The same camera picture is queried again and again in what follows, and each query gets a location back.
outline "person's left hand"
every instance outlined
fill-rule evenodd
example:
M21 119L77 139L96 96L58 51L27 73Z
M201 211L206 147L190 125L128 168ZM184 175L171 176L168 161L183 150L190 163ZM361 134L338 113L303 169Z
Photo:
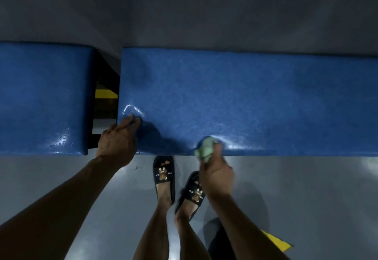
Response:
M112 124L104 130L98 141L96 157L104 156L117 169L130 163L136 153L135 132L141 124L140 118L129 115L119 125Z

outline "blue cushion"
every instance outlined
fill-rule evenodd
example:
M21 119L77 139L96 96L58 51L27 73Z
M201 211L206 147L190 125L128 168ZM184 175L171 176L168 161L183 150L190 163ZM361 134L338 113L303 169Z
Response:
M0 154L87 154L92 47L0 43Z
M377 156L376 80L376 58L124 48L118 117L141 153Z

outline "green cloth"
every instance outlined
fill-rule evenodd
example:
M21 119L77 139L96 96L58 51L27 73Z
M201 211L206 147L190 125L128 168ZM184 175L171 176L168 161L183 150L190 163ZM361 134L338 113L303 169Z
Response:
M194 155L198 157L199 160L203 158L205 160L205 163L207 163L214 152L215 143L218 143L218 140L216 138L204 138L202 140L201 146L194 151Z

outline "blue bench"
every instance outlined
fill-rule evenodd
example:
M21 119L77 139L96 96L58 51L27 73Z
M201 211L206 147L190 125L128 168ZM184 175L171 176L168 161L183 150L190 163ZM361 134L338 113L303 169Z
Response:
M138 152L377 156L378 59L124 48L118 120L143 118Z
M0 43L0 154L87 154L94 48Z

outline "yellow floor marking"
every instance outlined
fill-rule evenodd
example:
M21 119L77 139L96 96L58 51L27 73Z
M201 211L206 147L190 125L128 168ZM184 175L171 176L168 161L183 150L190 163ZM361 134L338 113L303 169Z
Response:
M277 238L276 236L273 236L267 232L265 232L264 230L262 230L262 232L267 235L267 237L282 251L282 252L285 252L286 250L290 249L292 247L291 244L285 242L285 241L282 241L280 238Z
M96 90L96 99L118 99L118 95L111 90L98 89Z

